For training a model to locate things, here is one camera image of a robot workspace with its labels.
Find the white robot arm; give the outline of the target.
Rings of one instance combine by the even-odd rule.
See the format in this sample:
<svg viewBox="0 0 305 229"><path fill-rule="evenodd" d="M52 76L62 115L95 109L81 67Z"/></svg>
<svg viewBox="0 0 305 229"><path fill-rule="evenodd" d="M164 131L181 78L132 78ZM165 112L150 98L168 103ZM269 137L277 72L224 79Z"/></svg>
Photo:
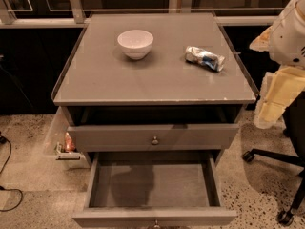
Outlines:
<svg viewBox="0 0 305 229"><path fill-rule="evenodd" d="M268 52L280 65L265 74L254 111L254 125L268 129L305 89L305 0L291 0L249 48Z"/></svg>

